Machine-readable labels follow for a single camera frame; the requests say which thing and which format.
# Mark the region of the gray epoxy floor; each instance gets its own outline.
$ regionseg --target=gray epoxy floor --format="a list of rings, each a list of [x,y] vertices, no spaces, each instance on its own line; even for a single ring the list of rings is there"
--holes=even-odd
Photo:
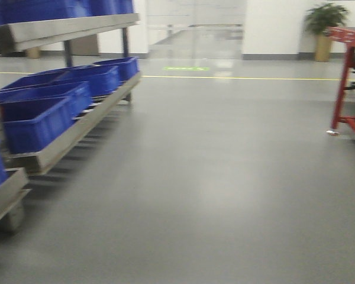
[[[197,60],[211,70],[162,70],[190,62],[141,68],[248,78],[337,78],[341,69],[338,60]],[[63,61],[0,58],[0,71],[50,64]],[[0,86],[19,76],[0,74]],[[22,229],[0,233],[0,284],[355,284],[355,140],[347,127],[325,134],[336,89],[143,78],[131,106],[32,178]]]

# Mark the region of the shelf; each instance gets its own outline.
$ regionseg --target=shelf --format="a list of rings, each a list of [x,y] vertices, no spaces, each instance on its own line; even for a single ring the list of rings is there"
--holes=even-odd
[[[0,185],[0,220],[30,191],[22,189],[28,183],[24,169],[9,169],[7,172],[9,178]]]
[[[94,104],[95,106],[91,111],[85,113],[66,132],[42,151],[10,156],[13,165],[15,167],[24,167],[28,175],[37,176],[47,173],[112,110],[113,106],[131,92],[132,88],[138,84],[140,78],[141,73],[138,72],[115,92],[102,98],[100,103]]]
[[[136,25],[139,19],[139,14],[120,14],[1,25],[0,52],[5,54],[126,28]]]

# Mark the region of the glass wall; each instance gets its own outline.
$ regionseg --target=glass wall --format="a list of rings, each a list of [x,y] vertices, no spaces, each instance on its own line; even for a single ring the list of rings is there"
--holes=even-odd
[[[151,58],[240,59],[246,0],[148,1]]]

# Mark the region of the yellow floor line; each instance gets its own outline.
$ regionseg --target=yellow floor line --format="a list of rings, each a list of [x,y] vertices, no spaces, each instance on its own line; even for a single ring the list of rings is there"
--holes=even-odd
[[[29,75],[29,72],[0,72],[0,74]],[[175,79],[225,79],[225,80],[294,80],[294,81],[339,81],[336,78],[264,78],[264,77],[215,77],[215,76],[160,76],[142,75],[143,78],[175,78]]]

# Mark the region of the plant pot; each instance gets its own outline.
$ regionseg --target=plant pot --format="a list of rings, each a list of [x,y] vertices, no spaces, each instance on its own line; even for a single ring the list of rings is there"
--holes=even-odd
[[[322,34],[317,36],[317,44],[315,47],[315,61],[328,62],[330,57],[331,38]]]

